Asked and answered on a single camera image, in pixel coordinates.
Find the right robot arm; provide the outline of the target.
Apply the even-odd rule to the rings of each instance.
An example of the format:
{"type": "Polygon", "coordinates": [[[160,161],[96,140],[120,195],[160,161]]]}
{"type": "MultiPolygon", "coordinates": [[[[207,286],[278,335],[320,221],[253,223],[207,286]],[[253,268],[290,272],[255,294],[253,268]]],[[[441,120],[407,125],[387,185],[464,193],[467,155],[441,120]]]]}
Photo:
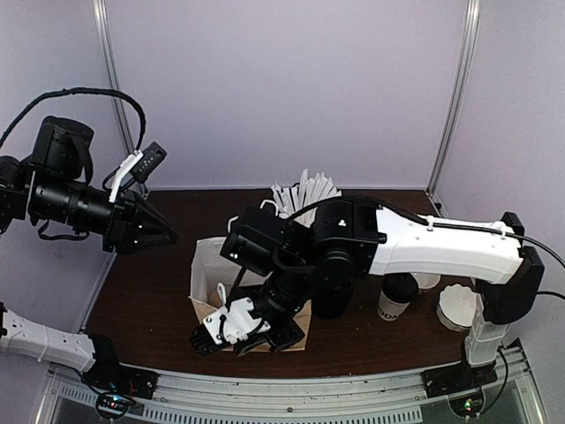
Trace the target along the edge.
{"type": "Polygon", "coordinates": [[[545,266],[511,214],[473,223],[419,216],[371,199],[336,197],[283,216],[249,207],[230,225],[221,255],[242,272],[266,278],[256,297],[229,300],[215,315],[216,345],[266,342],[283,350],[302,335],[294,316],[322,289],[351,277],[382,276],[398,300],[418,274],[462,276],[476,283],[471,331],[453,383],[472,389],[486,376],[509,326],[532,308],[545,266]]]}

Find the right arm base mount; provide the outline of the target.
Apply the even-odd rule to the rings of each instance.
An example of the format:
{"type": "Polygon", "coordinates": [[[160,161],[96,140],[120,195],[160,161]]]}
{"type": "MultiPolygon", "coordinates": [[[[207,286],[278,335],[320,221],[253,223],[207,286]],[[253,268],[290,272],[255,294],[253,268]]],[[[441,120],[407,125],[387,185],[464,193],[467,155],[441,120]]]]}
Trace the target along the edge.
{"type": "Polygon", "coordinates": [[[428,398],[447,397],[451,411],[464,419],[477,418],[486,407],[484,387],[498,380],[495,362],[472,367],[466,361],[425,370],[421,376],[428,398]]]}

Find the brown paper bag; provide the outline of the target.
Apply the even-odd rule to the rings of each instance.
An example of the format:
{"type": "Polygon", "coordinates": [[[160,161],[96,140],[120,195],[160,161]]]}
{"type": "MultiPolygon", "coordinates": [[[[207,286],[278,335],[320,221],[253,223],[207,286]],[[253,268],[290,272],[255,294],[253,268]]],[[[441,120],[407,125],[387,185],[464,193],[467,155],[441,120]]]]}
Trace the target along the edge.
{"type": "Polygon", "coordinates": [[[198,240],[190,279],[198,325],[220,307],[251,298],[271,329],[295,322],[305,337],[287,350],[304,349],[309,322],[300,316],[310,293],[312,240],[308,226],[260,206],[234,217],[226,237],[198,240]]]}

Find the white paper coffee cup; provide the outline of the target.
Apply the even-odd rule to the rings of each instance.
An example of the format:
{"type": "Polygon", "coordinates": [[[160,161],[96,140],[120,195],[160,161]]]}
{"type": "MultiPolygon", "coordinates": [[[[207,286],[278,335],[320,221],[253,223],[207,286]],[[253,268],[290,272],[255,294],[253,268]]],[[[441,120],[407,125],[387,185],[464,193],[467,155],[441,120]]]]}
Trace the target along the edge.
{"type": "Polygon", "coordinates": [[[412,299],[406,301],[393,300],[382,292],[377,305],[378,315],[386,322],[394,322],[404,313],[411,302],[412,299]]]}

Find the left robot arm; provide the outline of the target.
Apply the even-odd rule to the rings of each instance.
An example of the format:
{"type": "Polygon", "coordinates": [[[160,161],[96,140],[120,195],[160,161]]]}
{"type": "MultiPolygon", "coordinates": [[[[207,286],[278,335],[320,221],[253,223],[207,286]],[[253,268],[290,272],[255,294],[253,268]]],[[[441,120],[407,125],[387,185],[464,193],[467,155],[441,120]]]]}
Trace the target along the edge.
{"type": "MultiPolygon", "coordinates": [[[[1,158],[1,229],[28,219],[46,241],[102,236],[105,252],[137,254],[177,242],[168,220],[140,194],[113,185],[96,189],[89,152],[94,131],[64,117],[45,117],[32,154],[1,158]]],[[[1,308],[1,347],[75,369],[85,382],[120,391],[132,378],[105,336],[72,334],[1,308]]]]}

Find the black cup lid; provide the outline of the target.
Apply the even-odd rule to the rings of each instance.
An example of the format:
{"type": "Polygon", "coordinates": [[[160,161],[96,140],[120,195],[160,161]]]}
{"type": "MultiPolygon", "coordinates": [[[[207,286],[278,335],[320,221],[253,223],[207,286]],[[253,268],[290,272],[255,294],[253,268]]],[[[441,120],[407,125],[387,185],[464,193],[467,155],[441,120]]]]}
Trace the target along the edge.
{"type": "Polygon", "coordinates": [[[388,274],[383,278],[382,292],[391,301],[400,304],[411,303],[418,295],[417,280],[410,273],[388,274]]]}

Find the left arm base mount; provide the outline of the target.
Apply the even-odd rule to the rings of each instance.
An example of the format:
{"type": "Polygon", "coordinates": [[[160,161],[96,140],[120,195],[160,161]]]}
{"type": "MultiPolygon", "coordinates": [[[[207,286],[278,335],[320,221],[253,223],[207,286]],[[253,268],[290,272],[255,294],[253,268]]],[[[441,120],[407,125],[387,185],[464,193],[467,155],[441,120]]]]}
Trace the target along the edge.
{"type": "Polygon", "coordinates": [[[95,411],[111,422],[127,413],[143,413],[143,401],[153,399],[158,383],[156,372],[123,365],[93,366],[87,372],[75,373],[95,394],[95,411]]]}

